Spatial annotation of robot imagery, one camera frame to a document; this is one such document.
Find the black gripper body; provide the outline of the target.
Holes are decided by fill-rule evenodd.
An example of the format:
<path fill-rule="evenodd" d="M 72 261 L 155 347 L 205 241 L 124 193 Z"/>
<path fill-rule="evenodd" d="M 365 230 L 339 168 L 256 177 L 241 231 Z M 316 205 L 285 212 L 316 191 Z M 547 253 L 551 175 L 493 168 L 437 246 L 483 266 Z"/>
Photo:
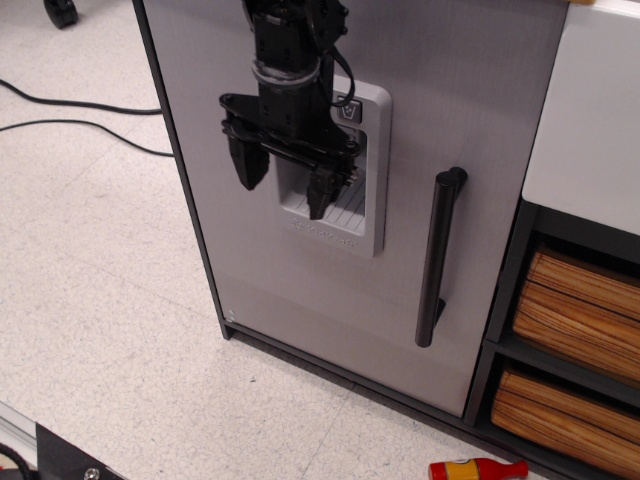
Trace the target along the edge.
<path fill-rule="evenodd" d="M 219 98 L 226 111 L 222 131 L 227 140 L 262 135 L 261 145 L 269 155 L 311 172 L 328 165 L 349 173 L 361 147 L 331 116 L 334 108 L 354 100 L 355 80 L 350 78 L 348 85 L 347 92 L 336 95 L 334 77 L 329 76 L 292 88 L 261 84 L 256 96 L 225 93 Z"/>

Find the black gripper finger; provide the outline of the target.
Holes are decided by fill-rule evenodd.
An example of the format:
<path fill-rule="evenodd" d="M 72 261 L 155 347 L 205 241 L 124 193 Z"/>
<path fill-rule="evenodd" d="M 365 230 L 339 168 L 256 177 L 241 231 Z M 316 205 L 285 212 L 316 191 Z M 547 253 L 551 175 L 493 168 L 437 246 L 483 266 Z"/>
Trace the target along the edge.
<path fill-rule="evenodd" d="M 252 191 L 269 170 L 270 155 L 261 145 L 262 135 L 242 139 L 230 136 L 229 151 L 241 184 Z"/>
<path fill-rule="evenodd" d="M 324 217 L 328 206 L 337 200 L 348 179 L 349 175 L 345 171 L 328 165 L 320 165 L 310 173 L 307 186 L 310 220 L 321 220 Z"/>

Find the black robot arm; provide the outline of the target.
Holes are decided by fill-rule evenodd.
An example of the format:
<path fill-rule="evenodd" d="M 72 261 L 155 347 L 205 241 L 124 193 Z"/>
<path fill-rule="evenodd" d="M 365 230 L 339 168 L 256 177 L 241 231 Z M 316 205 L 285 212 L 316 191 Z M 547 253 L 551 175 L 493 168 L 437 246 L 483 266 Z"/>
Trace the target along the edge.
<path fill-rule="evenodd" d="M 309 217 L 320 220 L 349 184 L 360 153 L 331 111 L 348 105 L 355 91 L 333 97 L 334 67 L 352 71 L 336 48 L 346 34 L 347 8 L 338 1 L 246 1 L 254 34 L 255 96 L 226 93 L 222 129 L 241 184 L 254 189 L 270 156 L 309 171 Z"/>

